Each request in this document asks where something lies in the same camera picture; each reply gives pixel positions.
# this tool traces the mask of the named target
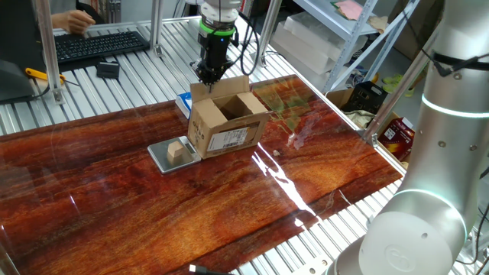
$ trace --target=white box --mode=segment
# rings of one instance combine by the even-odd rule
[[[285,48],[280,46],[274,38],[270,41],[270,45],[279,53],[285,56],[285,59],[287,60],[290,65],[294,67],[302,76],[304,76],[313,86],[316,87],[319,91],[322,91],[324,86],[326,85],[326,81],[328,81],[329,78],[329,73],[321,73],[317,74],[314,73],[306,64],[301,62],[299,59],[295,58],[294,55],[292,55],[289,51],[287,51]],[[343,66],[342,71],[340,72],[340,75],[343,74],[344,71],[346,71],[348,67]],[[346,89],[346,78],[342,83],[336,87],[336,89]]]
[[[335,65],[335,61],[331,60],[325,53],[308,45],[284,29],[283,22],[278,24],[273,39],[295,58],[306,64],[314,73],[325,73]]]
[[[284,28],[334,61],[338,60],[345,45],[345,41],[341,37],[306,11],[289,16],[285,21]],[[365,45],[365,42],[367,42],[366,35],[358,37],[346,63],[350,61],[353,53]]]

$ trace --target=open cardboard box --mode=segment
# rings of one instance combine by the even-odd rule
[[[209,86],[190,85],[192,112],[188,137],[202,159],[258,144],[270,112],[250,92],[247,76]]]
[[[333,92],[328,92],[326,93],[326,98],[329,99],[329,101],[331,103],[333,103],[336,107],[338,108],[342,108],[343,105],[346,104],[346,102],[348,102],[348,100],[350,99],[350,95],[353,93],[353,88],[351,89],[345,89],[345,90],[340,90],[340,91],[333,91]],[[389,116],[387,117],[387,119],[385,120],[385,122],[381,125],[381,127],[379,128],[379,132],[377,134],[382,134],[384,133],[385,129],[387,128],[387,126],[389,125],[389,123],[393,120],[393,119],[396,119],[396,118],[399,118],[399,115],[397,115],[395,112],[391,112],[389,114]],[[382,149],[384,149],[384,151],[388,152],[388,154],[396,160],[396,157],[391,154],[389,152],[389,150],[384,146],[382,145],[381,143],[378,144],[379,147],[381,147]],[[409,163],[410,162],[410,157],[411,155],[408,155],[403,162],[406,162],[406,163]]]

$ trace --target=paper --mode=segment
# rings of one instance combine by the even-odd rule
[[[336,2],[335,5],[338,7],[339,11],[349,20],[358,20],[361,11],[363,10],[362,6],[352,0]]]
[[[379,34],[383,34],[385,32],[385,28],[387,28],[387,16],[383,16],[381,18],[377,16],[370,16],[368,18],[368,23],[374,29],[379,31]]]
[[[241,145],[245,142],[249,127],[214,134],[209,142],[207,151],[220,150]]]

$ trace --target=computer monitor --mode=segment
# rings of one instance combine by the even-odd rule
[[[31,0],[0,0],[0,104],[29,99],[25,69],[46,71]]]

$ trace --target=metal pole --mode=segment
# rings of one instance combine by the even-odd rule
[[[163,48],[160,42],[161,27],[163,20],[163,0],[153,0],[153,9],[151,11],[151,37],[150,46],[151,50],[156,53],[157,56],[163,56]]]
[[[375,4],[377,4],[377,0],[367,0],[367,2],[365,3],[363,10],[361,11],[360,16],[358,17],[357,23],[355,23],[355,26],[353,27],[353,30],[350,34],[350,38],[345,41],[345,45],[343,46],[342,53],[340,53],[340,56],[336,61],[333,70],[329,74],[328,81],[326,81],[326,84],[322,89],[322,92],[331,91],[331,88],[333,86],[334,81],[336,80],[336,77],[342,71],[342,68],[345,65],[345,63],[348,62],[346,58],[353,51],[353,47],[357,42],[358,36],[360,36],[361,30],[364,28],[365,24],[367,24],[368,17],[372,13]]]
[[[36,0],[37,20],[40,30],[40,38],[43,44],[44,63],[46,64],[47,82],[53,91],[54,101],[63,104],[61,93],[60,69],[56,55],[56,45],[53,36],[53,23],[51,22],[51,10],[48,0]]]
[[[435,43],[436,38],[438,37],[438,30],[439,28],[436,28],[435,31],[433,31],[433,34],[423,47],[423,49],[427,53],[429,53],[429,51],[432,49],[432,46]],[[420,51],[416,56],[416,59],[411,63],[409,69],[407,69],[406,74],[404,74],[404,77],[399,82],[399,85],[397,85],[396,92],[385,104],[382,105],[377,115],[375,115],[374,119],[372,120],[370,125],[368,125],[368,128],[361,136],[364,141],[371,141],[372,135],[377,133],[381,125],[384,123],[385,119],[389,116],[392,108],[396,105],[397,101],[404,94],[404,92],[408,90],[408,88],[411,86],[411,83],[413,83],[414,79],[419,75],[419,73],[421,73],[428,61],[429,58]]]
[[[406,8],[404,9],[404,13],[406,13],[406,17],[408,19],[411,17],[418,4],[419,4],[419,0],[411,0],[407,4]],[[368,70],[367,75],[365,76],[366,81],[371,81],[374,78],[375,74],[377,73],[382,63],[384,62],[385,58],[389,54],[390,49],[392,49],[392,47],[394,46],[394,43],[399,37],[401,31],[403,31],[404,26],[406,26],[406,19],[404,17],[404,13],[401,12],[398,15],[402,18],[402,20],[400,21],[400,23],[396,25],[396,27],[389,34],[389,37],[385,41],[384,46],[382,47],[380,53],[377,55],[377,58],[375,58],[374,63],[372,64],[372,66]]]
[[[270,43],[270,39],[272,38],[275,21],[277,20],[278,11],[280,10],[281,5],[282,0],[271,0],[270,5],[268,6],[267,17],[265,18],[259,40],[260,49],[258,49],[257,53],[254,53],[259,55],[260,65],[262,66],[267,65],[265,62],[265,51],[267,50],[268,44]]]
[[[372,42],[372,44],[370,46],[368,46],[368,48],[360,55],[359,58],[356,59],[355,62],[353,62],[352,65],[350,65],[350,67],[342,74],[340,75],[339,78],[336,79],[336,81],[333,83],[332,87],[330,90],[333,90],[335,89],[339,83],[341,83],[343,81],[343,79],[347,78],[348,76],[350,76],[350,73],[351,71],[353,71],[358,65],[360,65],[361,61],[364,60],[364,58],[369,55],[372,50],[375,49],[375,47],[380,44],[385,37],[387,37],[387,35],[389,35],[391,33],[391,31],[394,31],[394,28],[403,20],[403,17],[401,16],[397,16],[396,19],[394,19],[394,21],[392,21],[392,23],[390,23],[387,28],[385,29],[385,32],[381,35],[379,35],[379,37],[377,37],[377,39],[375,39],[374,42]]]

